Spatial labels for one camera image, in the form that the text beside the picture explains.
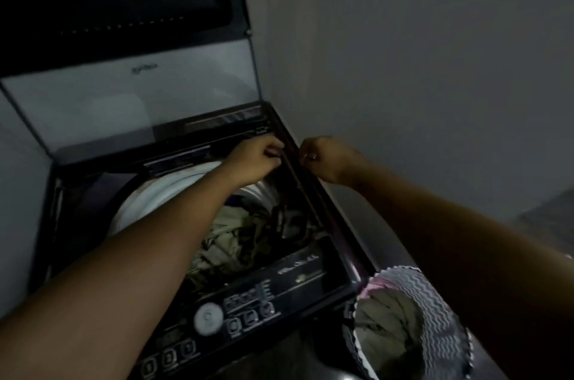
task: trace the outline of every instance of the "gray and white patterned basket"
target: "gray and white patterned basket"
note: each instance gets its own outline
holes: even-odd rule
[[[398,266],[374,275],[391,282],[418,304],[424,318],[422,355],[425,362],[424,380],[468,380],[474,359],[472,340],[446,302],[418,268]],[[345,317],[354,320],[357,302],[346,306]],[[347,324],[343,333],[348,349],[354,355],[358,369],[365,378],[378,379],[361,350],[354,329]]]

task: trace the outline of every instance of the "person's right arm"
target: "person's right arm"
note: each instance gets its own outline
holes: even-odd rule
[[[509,378],[574,378],[574,261],[333,138],[306,139],[301,156],[369,201]]]

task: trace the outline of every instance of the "control panel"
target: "control panel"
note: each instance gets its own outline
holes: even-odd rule
[[[326,248],[327,242],[332,250]],[[345,286],[348,276],[334,253],[326,237],[320,244],[289,255],[218,293],[182,304],[178,312],[169,314],[169,321],[162,320],[130,378],[164,378],[195,366]],[[218,366],[237,357],[232,353],[227,358],[230,360],[216,357]]]

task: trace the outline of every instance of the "person's left hand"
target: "person's left hand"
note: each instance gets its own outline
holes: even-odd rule
[[[278,152],[285,145],[274,136],[258,136],[242,141],[218,167],[221,173],[241,188],[259,182],[281,165]]]

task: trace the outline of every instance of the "forearm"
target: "forearm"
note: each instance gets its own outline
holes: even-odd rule
[[[0,329],[4,374],[125,378],[232,192],[206,176],[42,288]]]
[[[380,213],[425,275],[507,374],[540,359],[561,375],[553,345],[572,327],[571,261],[510,228],[368,165],[352,185]],[[544,349],[535,342],[544,341]],[[527,368],[535,370],[535,364]]]

